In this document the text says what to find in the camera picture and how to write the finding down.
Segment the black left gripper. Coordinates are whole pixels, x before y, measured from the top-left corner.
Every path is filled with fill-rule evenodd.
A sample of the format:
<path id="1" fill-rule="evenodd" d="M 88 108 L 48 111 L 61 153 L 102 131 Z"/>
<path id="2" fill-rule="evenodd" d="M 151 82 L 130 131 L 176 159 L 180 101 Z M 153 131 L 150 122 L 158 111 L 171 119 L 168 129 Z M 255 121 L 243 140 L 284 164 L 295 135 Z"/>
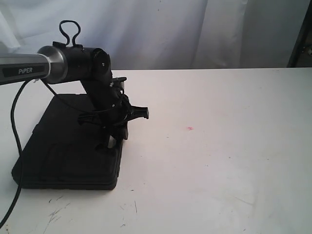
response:
<path id="1" fill-rule="evenodd" d="M 112 128 L 120 128 L 124 140 L 128 139 L 128 122 L 137 118 L 149 118 L 147 107 L 130 104 L 128 96 L 120 90 L 110 87 L 112 75 L 83 75 L 79 78 L 86 94 L 94 107 L 93 111 L 80 114 L 79 125 L 91 123 L 103 128 L 105 142 L 108 149 L 115 146 L 115 138 L 111 134 Z"/>

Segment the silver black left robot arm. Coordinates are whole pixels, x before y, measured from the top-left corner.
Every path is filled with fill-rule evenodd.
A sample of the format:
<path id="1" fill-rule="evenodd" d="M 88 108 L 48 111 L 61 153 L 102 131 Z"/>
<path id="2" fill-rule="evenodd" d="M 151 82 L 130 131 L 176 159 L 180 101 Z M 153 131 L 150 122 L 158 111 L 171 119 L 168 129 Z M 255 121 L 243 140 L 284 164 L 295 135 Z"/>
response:
<path id="1" fill-rule="evenodd" d="M 16 103 L 25 86 L 35 79 L 41 80 L 49 90 L 52 84 L 80 81 L 95 110 L 85 111 L 71 105 L 64 95 L 56 92 L 53 95 L 69 108 L 81 112 L 80 118 L 98 118 L 119 149 L 128 138 L 128 122 L 149 117 L 148 108 L 130 104 L 124 93 L 127 78 L 113 77 L 110 56 L 105 51 L 54 42 L 52 46 L 40 48 L 36 54 L 3 54 L 0 57 L 1 85 L 22 82 L 10 112 L 17 145 L 20 145 L 20 139 L 15 125 Z"/>

